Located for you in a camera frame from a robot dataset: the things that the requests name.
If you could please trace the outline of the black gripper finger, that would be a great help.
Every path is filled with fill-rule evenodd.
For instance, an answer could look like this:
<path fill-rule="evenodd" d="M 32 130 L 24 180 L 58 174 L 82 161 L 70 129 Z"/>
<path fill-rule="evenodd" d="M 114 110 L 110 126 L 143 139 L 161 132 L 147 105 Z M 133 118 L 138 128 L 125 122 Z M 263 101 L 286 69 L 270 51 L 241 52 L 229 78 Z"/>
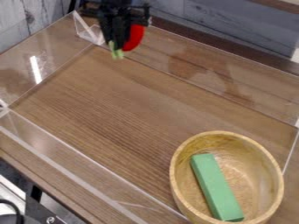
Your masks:
<path fill-rule="evenodd" d="M 101 29 L 103 31 L 106 43 L 109 44 L 110 42 L 114 42 L 115 50 L 122 49 L 130 38 L 130 30 L 131 30 L 130 14 L 129 13 L 107 14 L 99 12 L 98 21 Z"/>

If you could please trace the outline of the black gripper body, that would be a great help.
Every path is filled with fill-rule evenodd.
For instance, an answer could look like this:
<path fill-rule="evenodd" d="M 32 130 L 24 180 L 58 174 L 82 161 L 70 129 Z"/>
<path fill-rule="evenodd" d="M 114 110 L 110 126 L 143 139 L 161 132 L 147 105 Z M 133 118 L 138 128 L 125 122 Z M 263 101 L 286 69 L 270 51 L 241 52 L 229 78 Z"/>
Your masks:
<path fill-rule="evenodd" d="M 134 0 L 85 0 L 81 13 L 86 17 L 122 17 L 130 24 L 149 26 L 151 24 L 151 5 L 149 2 L 134 3 Z"/>

